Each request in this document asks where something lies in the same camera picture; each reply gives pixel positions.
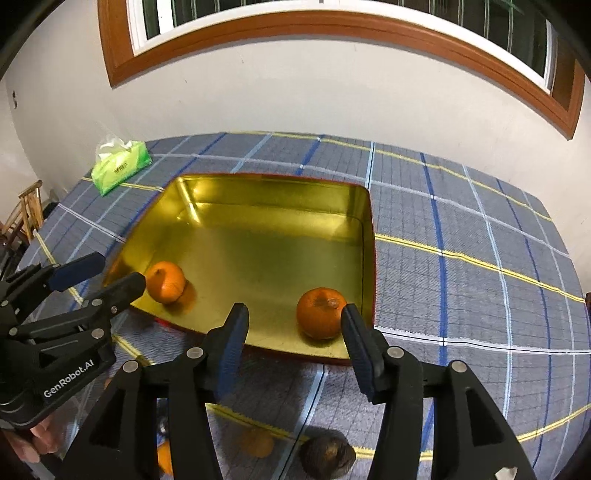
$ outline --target window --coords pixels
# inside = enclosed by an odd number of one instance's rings
[[[146,38],[207,15],[270,0],[143,0]]]
[[[490,40],[533,70],[540,77],[538,85],[552,89],[556,33],[530,0],[399,0],[398,4]]]
[[[236,41],[288,35],[376,41],[488,78],[572,138],[584,72],[531,0],[98,0],[111,86]]]

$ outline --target white wall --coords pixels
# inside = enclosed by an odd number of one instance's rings
[[[7,72],[14,122],[50,187],[69,189],[112,131],[148,140],[212,131],[318,132],[465,163],[538,196],[591,290],[591,85],[571,141],[488,81],[392,47],[280,40],[219,48],[112,90],[96,0],[66,0]]]
[[[37,180],[12,123],[12,90],[0,80],[0,222],[18,203],[18,194]]]

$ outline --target mandarin orange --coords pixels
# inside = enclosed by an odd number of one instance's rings
[[[328,340],[340,332],[340,312],[345,298],[332,288],[319,287],[302,295],[295,317],[303,332],[314,340]]]

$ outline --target metal screw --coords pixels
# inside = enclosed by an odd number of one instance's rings
[[[131,372],[135,372],[138,369],[138,367],[139,363],[135,360],[127,360],[123,364],[123,371],[130,374]]]
[[[464,362],[460,362],[459,360],[455,360],[452,362],[452,368],[458,372],[459,374],[464,373],[466,370],[468,370],[468,367],[466,366],[466,364]]]
[[[190,348],[189,350],[187,350],[187,356],[189,358],[199,358],[200,356],[203,355],[203,349],[201,347],[198,346],[194,346],[192,348]]]
[[[105,331],[102,328],[95,328],[94,330],[92,330],[92,338],[96,338],[97,340],[99,338],[103,338],[103,335],[105,334]]]
[[[386,350],[386,353],[392,358],[402,358],[404,356],[404,350],[402,350],[399,346],[391,346],[388,348],[388,350]]]
[[[517,467],[509,468],[504,466],[497,473],[495,473],[496,480],[515,480],[517,476]]]

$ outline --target human hand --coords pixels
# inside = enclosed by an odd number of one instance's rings
[[[40,460],[40,455],[55,453],[60,447],[59,438],[53,433],[51,428],[52,419],[52,416],[48,416],[31,429],[31,433],[33,434],[32,444],[18,435],[14,430],[3,430],[8,443],[10,443],[21,461],[37,463]]]

